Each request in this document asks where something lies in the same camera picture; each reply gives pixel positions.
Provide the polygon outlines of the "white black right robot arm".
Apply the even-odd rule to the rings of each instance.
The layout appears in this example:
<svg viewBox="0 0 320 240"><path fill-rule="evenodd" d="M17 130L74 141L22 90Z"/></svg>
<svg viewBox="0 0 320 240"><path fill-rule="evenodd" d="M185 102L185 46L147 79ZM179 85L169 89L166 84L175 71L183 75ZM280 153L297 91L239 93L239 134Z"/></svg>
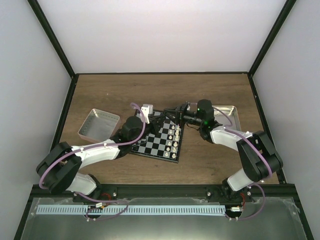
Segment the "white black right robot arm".
<svg viewBox="0 0 320 240"><path fill-rule="evenodd" d="M192 105L186 102L166 108L164 114L179 126L197 126L203 140L238 152L242 168L222 182L221 194L225 200L236 200L246 187L271 178L282 169L283 161L267 133L234 130L231 121L219 123L215 118L218 108L208 99L199 100L195 111L191 110Z"/></svg>

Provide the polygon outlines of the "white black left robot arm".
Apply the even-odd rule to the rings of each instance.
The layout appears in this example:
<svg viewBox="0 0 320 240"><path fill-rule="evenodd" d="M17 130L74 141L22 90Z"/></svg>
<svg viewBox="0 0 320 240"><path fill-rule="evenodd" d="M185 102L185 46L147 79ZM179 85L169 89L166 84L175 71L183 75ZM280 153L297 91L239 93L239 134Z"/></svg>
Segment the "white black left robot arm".
<svg viewBox="0 0 320 240"><path fill-rule="evenodd" d="M102 196L98 180L91 174L80 173L79 170L98 162L126 156L148 134L156 135L165 119L163 114L149 119L131 116L122 128L103 142L84 146L59 143L36 167L40 177L39 187L49 190L53 195L70 191L85 195L91 202L97 202Z"/></svg>

